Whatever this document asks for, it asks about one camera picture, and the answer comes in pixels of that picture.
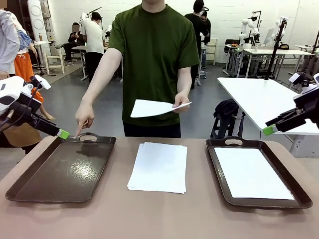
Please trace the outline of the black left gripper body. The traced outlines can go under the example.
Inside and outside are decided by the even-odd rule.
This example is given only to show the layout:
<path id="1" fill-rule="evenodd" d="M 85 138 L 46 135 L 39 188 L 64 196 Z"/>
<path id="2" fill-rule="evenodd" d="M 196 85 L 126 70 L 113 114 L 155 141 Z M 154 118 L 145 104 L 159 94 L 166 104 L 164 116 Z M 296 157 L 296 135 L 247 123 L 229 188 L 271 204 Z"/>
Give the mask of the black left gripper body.
<path id="1" fill-rule="evenodd" d="M 18 122 L 31 122 L 32 118 L 31 118 L 31 114 L 36 114 L 37 110 L 40 108 L 41 106 L 41 102 L 32 99 L 31 103 L 29 106 L 28 102 L 26 102 L 26 104 L 21 103 L 20 101 L 16 101 L 14 102 L 9 109 L 13 110 L 14 113 L 10 119 L 10 122 L 15 122 L 17 121 L 19 118 L 20 120 Z"/>

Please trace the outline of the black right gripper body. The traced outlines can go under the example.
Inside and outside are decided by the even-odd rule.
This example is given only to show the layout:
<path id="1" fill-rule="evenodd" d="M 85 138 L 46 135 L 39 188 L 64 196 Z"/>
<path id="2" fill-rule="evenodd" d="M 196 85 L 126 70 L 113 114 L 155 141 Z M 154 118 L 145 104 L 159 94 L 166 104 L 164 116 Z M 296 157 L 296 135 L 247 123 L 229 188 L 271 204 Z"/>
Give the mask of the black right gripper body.
<path id="1" fill-rule="evenodd" d="M 307 93 L 299 94 L 294 97 L 296 108 L 301 112 L 300 115 L 304 120 L 309 119 L 312 123 L 319 123 L 319 94 Z"/>

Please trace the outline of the person's right hand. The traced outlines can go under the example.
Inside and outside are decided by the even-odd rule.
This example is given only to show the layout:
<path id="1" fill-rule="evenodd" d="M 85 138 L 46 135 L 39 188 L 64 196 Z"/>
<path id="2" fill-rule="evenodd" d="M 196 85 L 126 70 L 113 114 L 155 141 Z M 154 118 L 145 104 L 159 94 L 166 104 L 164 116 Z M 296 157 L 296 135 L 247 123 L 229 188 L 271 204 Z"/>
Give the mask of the person's right hand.
<path id="1" fill-rule="evenodd" d="M 91 101 L 87 101 L 86 99 L 82 99 L 80 106 L 75 114 L 75 119 L 77 122 L 75 137 L 77 137 L 80 134 L 81 130 L 90 128 L 93 124 L 93 103 Z"/>

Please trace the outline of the person's left hand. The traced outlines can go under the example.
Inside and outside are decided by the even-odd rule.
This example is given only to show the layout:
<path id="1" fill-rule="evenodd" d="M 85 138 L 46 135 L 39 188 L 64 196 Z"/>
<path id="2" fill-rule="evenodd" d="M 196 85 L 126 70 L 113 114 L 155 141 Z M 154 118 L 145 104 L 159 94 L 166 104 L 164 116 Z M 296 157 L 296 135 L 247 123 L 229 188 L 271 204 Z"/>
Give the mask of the person's left hand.
<path id="1" fill-rule="evenodd" d="M 188 111 L 189 102 L 190 101 L 188 99 L 188 93 L 186 91 L 179 92 L 175 96 L 175 103 L 172 106 L 174 108 L 173 112 L 176 114 L 180 114 L 180 113 Z"/>

